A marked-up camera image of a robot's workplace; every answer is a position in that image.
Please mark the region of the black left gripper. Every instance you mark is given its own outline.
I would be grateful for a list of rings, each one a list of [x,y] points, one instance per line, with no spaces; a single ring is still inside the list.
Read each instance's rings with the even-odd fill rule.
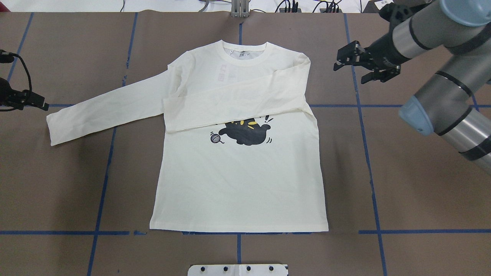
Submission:
[[[25,105],[30,105],[44,111],[48,111],[49,104],[45,98],[37,93],[28,93],[12,89],[10,83],[0,78],[0,102],[2,106],[10,107],[10,110],[23,110]]]

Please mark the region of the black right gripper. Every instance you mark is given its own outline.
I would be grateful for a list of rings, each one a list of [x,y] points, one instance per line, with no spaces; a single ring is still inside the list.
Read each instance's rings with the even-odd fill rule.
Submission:
[[[395,47],[392,35],[386,34],[365,49],[359,41],[352,41],[340,48],[333,70],[347,65],[362,66],[371,72],[361,78],[361,84],[378,80],[385,83],[398,76],[401,64],[407,61],[410,58],[403,56]]]

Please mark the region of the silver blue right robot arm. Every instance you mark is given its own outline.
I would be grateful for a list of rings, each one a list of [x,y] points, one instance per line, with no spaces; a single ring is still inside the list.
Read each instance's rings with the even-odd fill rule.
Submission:
[[[368,47],[355,40],[339,49],[333,70],[361,66],[369,70],[362,84],[387,82],[403,63],[444,47],[449,61],[402,105],[399,116],[423,136],[442,137],[490,173],[491,123],[467,103],[490,84],[490,1],[434,0],[412,8],[391,2],[379,15],[388,21],[388,32]]]

